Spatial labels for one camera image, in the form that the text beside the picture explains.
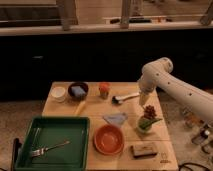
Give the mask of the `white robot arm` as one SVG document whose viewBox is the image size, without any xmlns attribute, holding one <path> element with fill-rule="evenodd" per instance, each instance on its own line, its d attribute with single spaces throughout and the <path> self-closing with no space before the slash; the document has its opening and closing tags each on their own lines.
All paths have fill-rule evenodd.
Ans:
<svg viewBox="0 0 213 171">
<path fill-rule="evenodd" d="M 172 70 L 173 63 L 167 57 L 142 67 L 142 75 L 138 80 L 139 104 L 144 106 L 149 94 L 159 87 L 200 119 L 213 125 L 213 95 L 172 76 Z"/>
</svg>

